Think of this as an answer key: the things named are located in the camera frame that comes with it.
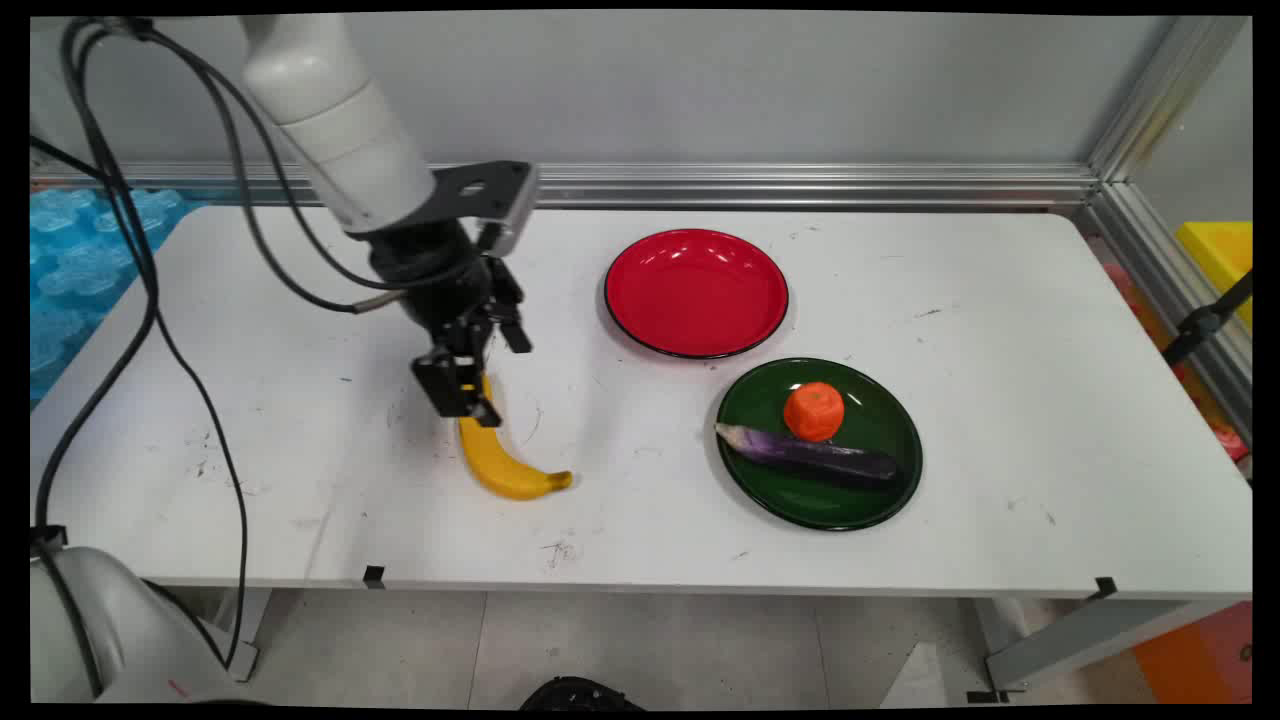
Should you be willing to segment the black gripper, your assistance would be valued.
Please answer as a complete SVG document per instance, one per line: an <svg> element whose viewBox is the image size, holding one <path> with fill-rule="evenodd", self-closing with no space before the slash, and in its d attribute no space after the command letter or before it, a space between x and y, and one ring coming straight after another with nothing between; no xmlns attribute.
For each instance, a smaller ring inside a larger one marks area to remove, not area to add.
<svg viewBox="0 0 1280 720"><path fill-rule="evenodd" d="M411 361L411 373L436 413L499 427L485 389L494 323L513 354L532 351L518 311L525 293L509 268L481 252L458 222L379 231L367 243L379 281L404 291L401 305L430 336L430 350Z"/></svg>

